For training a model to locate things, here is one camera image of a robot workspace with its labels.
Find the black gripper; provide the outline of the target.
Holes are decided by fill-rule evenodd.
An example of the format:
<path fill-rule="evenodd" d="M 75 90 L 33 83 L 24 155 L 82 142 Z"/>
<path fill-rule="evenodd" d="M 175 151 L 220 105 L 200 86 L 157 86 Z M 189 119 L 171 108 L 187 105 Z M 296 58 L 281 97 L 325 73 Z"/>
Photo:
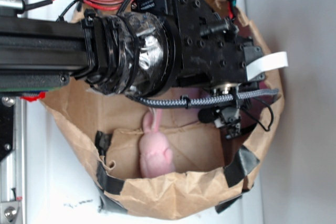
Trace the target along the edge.
<path fill-rule="evenodd" d="M 247 66 L 262 57 L 262 49 L 251 37 L 240 36 L 232 20 L 221 18 L 204 0 L 137 0 L 136 4 L 136 12 L 151 13 L 163 23 L 166 56 L 172 64 L 165 85 L 259 87 L 262 74 L 249 78 Z"/>

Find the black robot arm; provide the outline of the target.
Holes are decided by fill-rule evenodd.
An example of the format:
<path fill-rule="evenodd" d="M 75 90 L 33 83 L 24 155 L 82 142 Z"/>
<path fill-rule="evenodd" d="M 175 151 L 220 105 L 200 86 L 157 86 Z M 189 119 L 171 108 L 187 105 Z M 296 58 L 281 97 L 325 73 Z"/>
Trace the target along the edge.
<path fill-rule="evenodd" d="M 1 17 L 1 93 L 35 95 L 83 80 L 95 91 L 154 97 L 172 87 L 222 88 L 258 77 L 263 56 L 204 0 L 137 0 L 78 23 Z"/>

